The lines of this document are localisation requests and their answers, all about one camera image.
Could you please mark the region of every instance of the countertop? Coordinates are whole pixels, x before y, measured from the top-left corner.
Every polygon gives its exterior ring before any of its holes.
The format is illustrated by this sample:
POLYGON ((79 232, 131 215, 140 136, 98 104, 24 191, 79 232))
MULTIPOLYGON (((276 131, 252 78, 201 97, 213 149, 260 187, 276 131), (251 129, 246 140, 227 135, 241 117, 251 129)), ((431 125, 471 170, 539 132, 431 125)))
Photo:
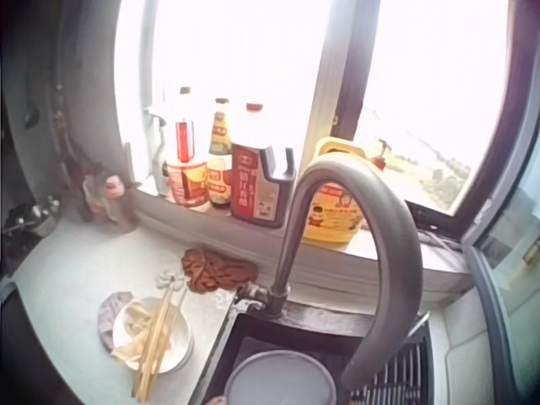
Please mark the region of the countertop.
MULTIPOLYGON (((118 235, 113 225, 78 224, 68 217, 3 282, 17 284, 44 350, 83 403, 134 404, 131 371, 101 346, 98 309, 117 291, 162 296, 155 276, 180 268, 185 249, 143 226, 118 235)), ((150 403, 188 403, 232 298, 225 291, 187 293, 182 312, 193 330, 192 356, 182 369, 158 378, 150 403)))

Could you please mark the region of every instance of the brown cloth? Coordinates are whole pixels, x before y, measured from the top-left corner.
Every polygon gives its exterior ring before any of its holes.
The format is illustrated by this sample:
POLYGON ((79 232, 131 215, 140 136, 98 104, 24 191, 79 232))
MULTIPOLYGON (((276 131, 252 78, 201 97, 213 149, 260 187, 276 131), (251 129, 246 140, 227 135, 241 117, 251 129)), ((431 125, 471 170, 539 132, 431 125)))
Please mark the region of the brown cloth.
POLYGON ((216 289, 236 290, 257 279, 258 268, 245 260, 231 259, 213 251, 188 249, 182 258, 191 291, 207 293, 216 289))

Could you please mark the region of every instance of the sink basin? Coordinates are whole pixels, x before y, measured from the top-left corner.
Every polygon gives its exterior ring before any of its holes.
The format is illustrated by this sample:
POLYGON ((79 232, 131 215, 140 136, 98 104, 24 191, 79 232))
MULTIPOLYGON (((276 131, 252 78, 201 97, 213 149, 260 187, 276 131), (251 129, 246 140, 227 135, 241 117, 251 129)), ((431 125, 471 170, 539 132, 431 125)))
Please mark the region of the sink basin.
MULTIPOLYGON (((351 392, 339 386, 339 376, 374 317, 287 301, 282 316, 268 320, 248 310, 248 304, 241 301, 231 306, 190 405, 205 405, 213 397, 223 395, 232 371, 242 361, 253 354, 277 349, 294 350, 317 359, 336 383, 337 405, 349 405, 351 392)), ((367 403, 431 404, 429 353, 427 328, 420 327, 374 375, 360 396, 367 397, 367 403)))

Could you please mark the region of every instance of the window pane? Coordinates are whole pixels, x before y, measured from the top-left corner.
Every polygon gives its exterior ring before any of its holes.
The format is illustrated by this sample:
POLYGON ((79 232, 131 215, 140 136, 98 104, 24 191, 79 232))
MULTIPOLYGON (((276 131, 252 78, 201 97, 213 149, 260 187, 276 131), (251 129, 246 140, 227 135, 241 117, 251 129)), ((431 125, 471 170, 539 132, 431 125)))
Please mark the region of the window pane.
POLYGON ((154 76, 157 84, 165 82, 167 104, 180 86, 192 87, 201 113, 199 145, 209 143, 216 97, 230 99, 231 114, 241 114, 246 102, 262 102, 268 131, 258 140, 294 147, 300 162, 330 5, 331 0, 160 0, 154 76))
POLYGON ((516 383, 530 394, 540 380, 540 143, 519 186, 480 250, 503 300, 516 383))
POLYGON ((389 143, 401 197, 453 213, 482 164, 505 85, 504 0, 381 0, 354 141, 389 143))

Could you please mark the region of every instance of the faucet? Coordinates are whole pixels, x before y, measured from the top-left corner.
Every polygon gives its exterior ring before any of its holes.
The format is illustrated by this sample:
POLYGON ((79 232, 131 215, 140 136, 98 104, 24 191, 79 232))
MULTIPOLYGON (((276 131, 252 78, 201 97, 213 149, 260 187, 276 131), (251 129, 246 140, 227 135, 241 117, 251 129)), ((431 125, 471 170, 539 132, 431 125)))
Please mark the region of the faucet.
POLYGON ((238 298, 259 301, 264 316, 281 315, 289 295, 289 276, 304 234, 311 200, 325 183, 337 183, 359 205, 379 258, 379 301, 367 335, 341 375, 341 385, 361 389, 395 354, 407 337, 420 306, 422 255, 411 213, 380 175, 358 157, 343 153, 315 158, 298 180, 283 238, 276 277, 270 289, 250 284, 238 298))

